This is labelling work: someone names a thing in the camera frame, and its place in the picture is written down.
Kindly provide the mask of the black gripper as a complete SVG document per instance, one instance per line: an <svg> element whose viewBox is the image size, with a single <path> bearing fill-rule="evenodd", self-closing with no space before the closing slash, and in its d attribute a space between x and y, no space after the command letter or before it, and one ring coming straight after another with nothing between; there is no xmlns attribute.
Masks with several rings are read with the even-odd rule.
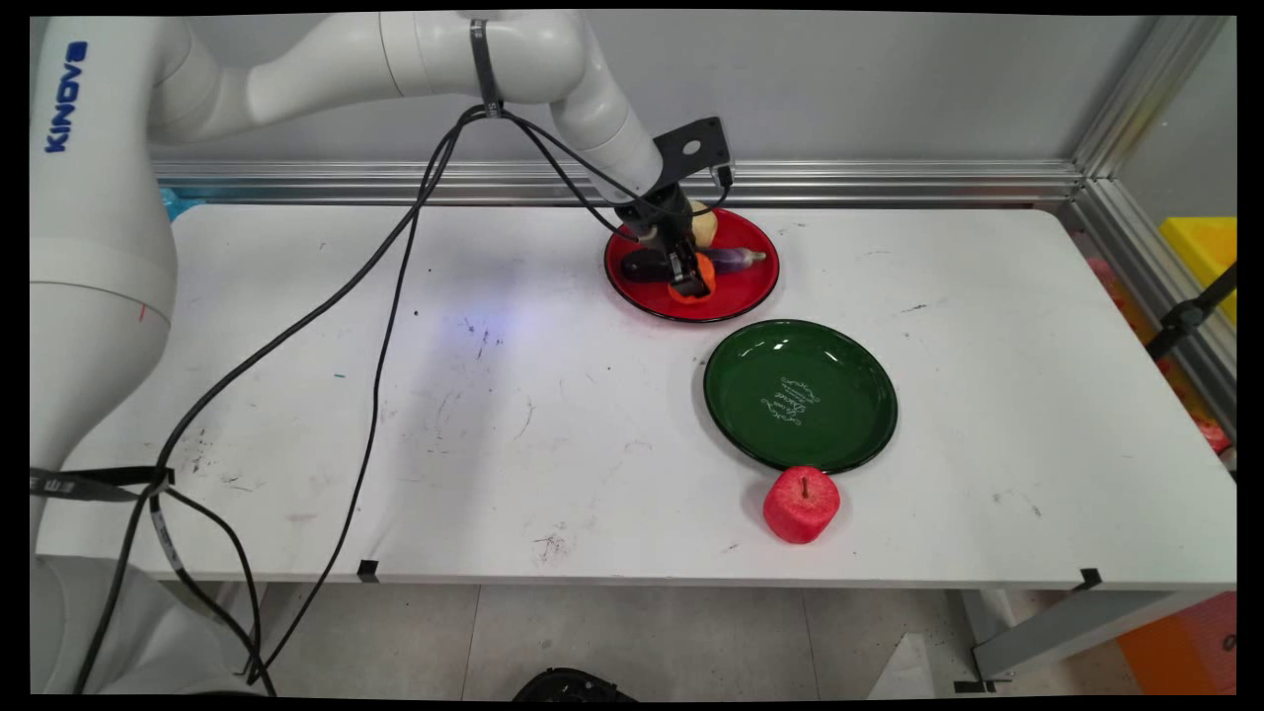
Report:
<svg viewBox="0 0 1264 711"><path fill-rule="evenodd" d="M689 288L689 299L709 300L714 292L714 264L709 257L695 257L691 210L681 186L665 186L641 201L614 207L621 233L647 248L669 256L670 286Z"/></svg>

